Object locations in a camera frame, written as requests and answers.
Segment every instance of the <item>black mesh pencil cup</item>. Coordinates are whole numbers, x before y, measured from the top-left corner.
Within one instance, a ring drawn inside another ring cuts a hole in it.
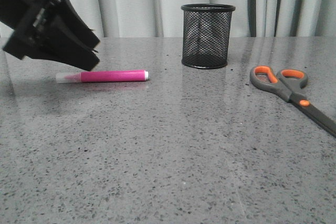
[[[182,5],[184,11],[182,64],[202,69],[227,65],[232,12],[219,4]]]

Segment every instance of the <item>scissor blade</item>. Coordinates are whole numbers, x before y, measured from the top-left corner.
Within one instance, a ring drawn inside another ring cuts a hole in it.
[[[310,119],[321,126],[325,131],[330,133],[336,138],[336,123],[333,122],[329,117],[323,114],[319,109],[317,109],[311,103],[308,106],[301,106],[299,102],[293,101],[293,104],[307,115]]]

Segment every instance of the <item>speckled gray table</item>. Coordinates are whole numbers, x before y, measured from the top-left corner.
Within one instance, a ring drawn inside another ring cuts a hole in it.
[[[78,69],[0,51],[1,223],[335,223],[336,139],[248,75],[306,71],[336,120],[336,38],[233,38],[216,70],[181,65],[181,38],[98,50],[151,79],[57,84]]]

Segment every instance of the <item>highlighter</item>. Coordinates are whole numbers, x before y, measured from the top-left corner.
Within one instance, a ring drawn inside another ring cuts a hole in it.
[[[149,74],[146,70],[99,71],[56,74],[57,83],[147,81],[148,79]]]

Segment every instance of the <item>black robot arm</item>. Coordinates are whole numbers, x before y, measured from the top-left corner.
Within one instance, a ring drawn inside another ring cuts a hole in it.
[[[69,0],[0,0],[0,22],[14,31],[3,50],[23,59],[46,59],[90,71],[99,43]]]

